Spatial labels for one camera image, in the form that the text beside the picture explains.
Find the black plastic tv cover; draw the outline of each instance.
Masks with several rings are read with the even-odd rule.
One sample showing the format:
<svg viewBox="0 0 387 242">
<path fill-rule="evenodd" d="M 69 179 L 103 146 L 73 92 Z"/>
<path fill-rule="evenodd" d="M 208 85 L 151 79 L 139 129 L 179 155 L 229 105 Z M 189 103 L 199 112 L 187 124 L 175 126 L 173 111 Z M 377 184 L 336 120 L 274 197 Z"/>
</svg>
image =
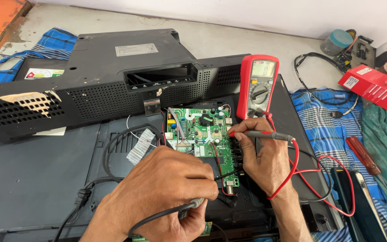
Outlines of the black plastic tv cover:
<svg viewBox="0 0 387 242">
<path fill-rule="evenodd" d="M 63 71 L 0 84 L 0 141 L 238 92 L 247 55 L 195 59 L 174 29 L 79 35 Z"/>
</svg>

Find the energy rating sticker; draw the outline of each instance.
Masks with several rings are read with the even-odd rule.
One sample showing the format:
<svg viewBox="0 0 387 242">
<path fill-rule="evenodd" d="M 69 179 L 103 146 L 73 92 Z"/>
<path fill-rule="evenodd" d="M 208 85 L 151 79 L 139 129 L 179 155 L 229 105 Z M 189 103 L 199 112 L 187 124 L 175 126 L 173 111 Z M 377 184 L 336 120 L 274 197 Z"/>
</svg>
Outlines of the energy rating sticker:
<svg viewBox="0 0 387 242">
<path fill-rule="evenodd" d="M 64 70 L 30 68 L 25 79 L 51 78 L 60 76 L 63 73 Z"/>
</svg>

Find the concrete floor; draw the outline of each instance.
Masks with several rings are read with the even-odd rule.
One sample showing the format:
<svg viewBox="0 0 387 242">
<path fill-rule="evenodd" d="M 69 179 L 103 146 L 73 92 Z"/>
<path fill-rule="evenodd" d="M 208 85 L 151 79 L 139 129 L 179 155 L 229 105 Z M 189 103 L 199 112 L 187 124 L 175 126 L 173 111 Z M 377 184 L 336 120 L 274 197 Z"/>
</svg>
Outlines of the concrete floor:
<svg viewBox="0 0 387 242">
<path fill-rule="evenodd" d="M 301 87 L 293 68 L 294 58 L 309 52 L 322 53 L 319 47 L 322 41 L 315 39 L 206 23 L 38 3 L 31 9 L 26 16 L 25 23 L 15 33 L 19 35 L 21 43 L 5 44 L 0 54 L 11 55 L 31 49 L 43 33 L 53 27 L 68 30 L 75 35 L 173 28 L 179 32 L 181 43 L 198 59 L 243 53 L 266 54 L 279 58 L 279 73 L 282 74 L 290 91 Z M 1 65 L 0 69 L 9 69 L 14 63 L 15 60 Z M 327 86 L 343 89 L 337 84 L 342 74 L 325 60 L 310 57 L 298 69 L 309 87 Z"/>
</svg>

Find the human hand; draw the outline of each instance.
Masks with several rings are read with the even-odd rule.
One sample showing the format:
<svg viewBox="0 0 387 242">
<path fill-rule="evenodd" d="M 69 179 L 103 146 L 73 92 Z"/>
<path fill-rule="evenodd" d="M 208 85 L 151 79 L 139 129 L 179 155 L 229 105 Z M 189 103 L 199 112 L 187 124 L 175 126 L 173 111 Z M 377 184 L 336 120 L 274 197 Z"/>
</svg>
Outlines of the human hand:
<svg viewBox="0 0 387 242">
<path fill-rule="evenodd" d="M 288 143 L 283 140 L 260 139 L 262 148 L 256 154 L 253 140 L 243 132 L 257 130 L 273 132 L 265 118 L 248 118 L 228 130 L 228 134 L 235 132 L 235 137 L 243 149 L 244 171 L 271 196 L 289 175 Z M 276 197 L 285 197 L 296 191 L 289 180 Z"/>
<path fill-rule="evenodd" d="M 152 242 L 192 241 L 204 230 L 207 199 L 214 200 L 217 195 L 218 187 L 209 164 L 159 146 L 102 199 L 80 241 L 123 241 L 129 229 L 144 218 L 194 198 L 206 198 L 180 221 L 178 213 L 172 213 L 134 231 Z"/>
</svg>

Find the white wall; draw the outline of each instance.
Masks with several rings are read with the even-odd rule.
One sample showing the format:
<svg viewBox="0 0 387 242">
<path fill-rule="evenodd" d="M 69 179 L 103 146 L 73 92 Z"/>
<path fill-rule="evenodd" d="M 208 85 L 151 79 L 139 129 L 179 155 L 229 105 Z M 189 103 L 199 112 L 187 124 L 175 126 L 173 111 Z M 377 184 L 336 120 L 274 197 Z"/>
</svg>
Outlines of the white wall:
<svg viewBox="0 0 387 242">
<path fill-rule="evenodd" d="M 387 42 L 384 0 L 38 0 L 325 39 L 341 28 Z"/>
</svg>

